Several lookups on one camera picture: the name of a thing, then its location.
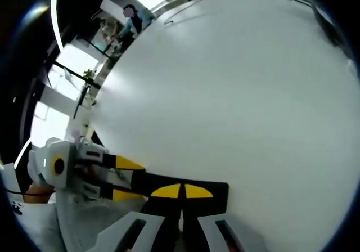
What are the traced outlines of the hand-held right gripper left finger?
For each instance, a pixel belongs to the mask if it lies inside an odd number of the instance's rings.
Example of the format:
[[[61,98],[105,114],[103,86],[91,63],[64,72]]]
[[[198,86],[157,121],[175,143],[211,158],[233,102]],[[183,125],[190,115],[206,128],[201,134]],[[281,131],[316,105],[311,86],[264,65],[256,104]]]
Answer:
[[[179,238],[182,200],[150,196],[141,211],[131,211],[100,232],[97,251],[174,251]]]

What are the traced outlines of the person's left hand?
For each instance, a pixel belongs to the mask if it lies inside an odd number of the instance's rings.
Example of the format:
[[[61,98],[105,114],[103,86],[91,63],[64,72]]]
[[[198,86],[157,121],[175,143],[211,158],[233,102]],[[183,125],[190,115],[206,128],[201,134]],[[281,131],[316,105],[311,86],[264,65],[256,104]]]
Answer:
[[[48,203],[54,191],[55,189],[52,186],[40,186],[36,183],[32,183],[26,191],[25,195],[23,196],[23,199],[25,203],[46,204]]]

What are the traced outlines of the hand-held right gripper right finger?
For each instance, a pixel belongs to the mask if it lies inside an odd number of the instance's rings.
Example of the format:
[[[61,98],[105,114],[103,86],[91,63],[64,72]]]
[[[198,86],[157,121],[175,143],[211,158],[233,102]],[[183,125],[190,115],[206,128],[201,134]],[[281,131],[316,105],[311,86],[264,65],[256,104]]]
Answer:
[[[187,251],[268,251],[265,238],[226,212],[228,185],[209,190],[185,184],[183,239]]]

